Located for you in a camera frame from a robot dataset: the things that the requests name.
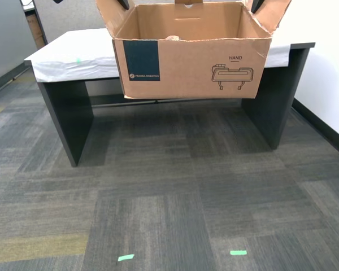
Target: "white desk surface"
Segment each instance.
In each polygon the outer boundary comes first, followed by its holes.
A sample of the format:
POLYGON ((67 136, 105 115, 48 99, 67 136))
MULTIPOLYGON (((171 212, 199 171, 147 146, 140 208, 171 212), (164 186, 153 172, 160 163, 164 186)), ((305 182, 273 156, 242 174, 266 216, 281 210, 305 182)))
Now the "white desk surface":
MULTIPOLYGON (((298 16, 301 0, 293 0, 274 33, 266 68, 287 67, 291 44, 314 43, 298 16)), ((107 29, 70 31, 25 59, 38 82, 119 77, 112 38, 107 29)))
POLYGON ((34 3, 31 2, 30 4, 28 4, 27 6, 23 6, 24 11, 30 11, 30 10, 34 10, 34 3))

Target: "cubicle wall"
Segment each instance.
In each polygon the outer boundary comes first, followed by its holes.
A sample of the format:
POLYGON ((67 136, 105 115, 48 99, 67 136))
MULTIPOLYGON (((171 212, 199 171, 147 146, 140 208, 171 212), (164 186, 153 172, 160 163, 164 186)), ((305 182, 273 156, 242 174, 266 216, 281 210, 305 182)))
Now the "cubicle wall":
POLYGON ((0 0, 0 78, 35 51, 20 1, 0 0))

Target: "black object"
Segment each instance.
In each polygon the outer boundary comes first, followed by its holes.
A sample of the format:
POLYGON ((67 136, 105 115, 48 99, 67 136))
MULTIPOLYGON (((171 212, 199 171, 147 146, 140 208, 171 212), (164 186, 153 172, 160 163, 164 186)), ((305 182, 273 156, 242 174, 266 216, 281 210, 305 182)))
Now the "black object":
POLYGON ((129 3, 128 0, 117 0, 122 7, 124 7, 126 10, 129 10, 129 3))
POLYGON ((93 121, 84 81, 38 83, 73 167, 77 166, 93 121))
POLYGON ((242 100, 242 108, 273 150, 279 146, 309 50, 291 49, 288 67, 264 69, 256 98, 242 100))
POLYGON ((264 0, 254 0, 253 6, 251 7, 251 12, 255 14, 260 6, 263 4, 264 0))
POLYGON ((293 108, 339 151, 339 134, 334 129, 323 122, 313 112, 307 109, 301 102, 296 99, 294 99, 293 108))

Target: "desk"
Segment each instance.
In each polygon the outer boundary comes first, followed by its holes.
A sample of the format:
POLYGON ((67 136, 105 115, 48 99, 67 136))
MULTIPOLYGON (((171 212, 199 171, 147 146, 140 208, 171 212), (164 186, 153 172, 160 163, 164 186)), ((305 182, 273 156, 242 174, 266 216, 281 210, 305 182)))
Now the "desk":
MULTIPOLYGON (((110 39, 107 30, 85 31, 82 34, 78 31, 67 32, 25 60, 27 65, 35 66, 40 91, 73 167, 79 163, 93 121, 92 105, 85 82, 119 79, 111 42, 108 40, 103 43, 100 40, 110 39), (100 31, 103 31, 104 36, 94 35, 99 37, 98 40, 83 36, 83 33, 100 31), (80 50, 77 49, 80 43, 75 37, 80 37, 84 44, 80 50)), ((314 46, 313 42, 289 43, 290 53, 286 65, 282 62, 279 64, 282 67, 266 68, 257 97, 242 100, 242 108, 273 149, 280 143, 309 49, 314 46)), ((123 101, 122 97, 120 101, 114 99, 111 103, 123 101)), ((129 101, 134 104, 177 100, 129 101)))
POLYGON ((31 2, 30 4, 27 4, 26 6, 23 6, 24 12, 32 11, 34 9, 35 9, 35 7, 34 7, 34 3, 33 2, 31 2))

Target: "box label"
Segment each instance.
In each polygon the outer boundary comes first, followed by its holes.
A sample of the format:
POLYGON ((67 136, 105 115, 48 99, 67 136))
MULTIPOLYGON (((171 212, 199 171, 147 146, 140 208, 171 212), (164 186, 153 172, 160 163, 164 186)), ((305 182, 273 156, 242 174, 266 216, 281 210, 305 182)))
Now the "box label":
POLYGON ((123 41, 130 81, 160 81, 157 41, 123 41))

